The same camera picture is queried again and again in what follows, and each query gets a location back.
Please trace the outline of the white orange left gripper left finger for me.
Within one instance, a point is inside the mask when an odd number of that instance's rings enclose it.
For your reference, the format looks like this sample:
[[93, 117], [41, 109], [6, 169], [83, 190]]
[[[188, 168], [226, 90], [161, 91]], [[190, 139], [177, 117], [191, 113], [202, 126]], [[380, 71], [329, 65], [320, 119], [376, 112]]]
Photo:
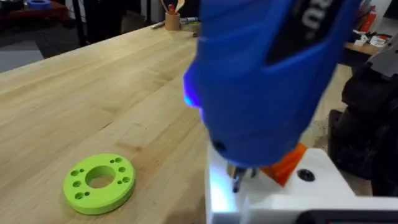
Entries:
[[205, 205], [207, 224], [237, 224], [247, 196], [263, 192], [267, 177], [258, 173], [251, 178], [246, 173], [238, 193], [233, 192], [233, 180], [227, 173], [227, 161], [207, 146], [205, 171]]

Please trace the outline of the white orange left gripper right finger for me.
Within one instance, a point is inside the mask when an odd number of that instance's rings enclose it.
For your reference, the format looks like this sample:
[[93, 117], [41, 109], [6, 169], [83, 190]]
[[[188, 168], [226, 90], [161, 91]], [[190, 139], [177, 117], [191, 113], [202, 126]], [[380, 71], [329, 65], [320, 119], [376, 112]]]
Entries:
[[260, 168], [284, 194], [317, 197], [354, 197], [326, 152], [298, 143], [279, 162]]

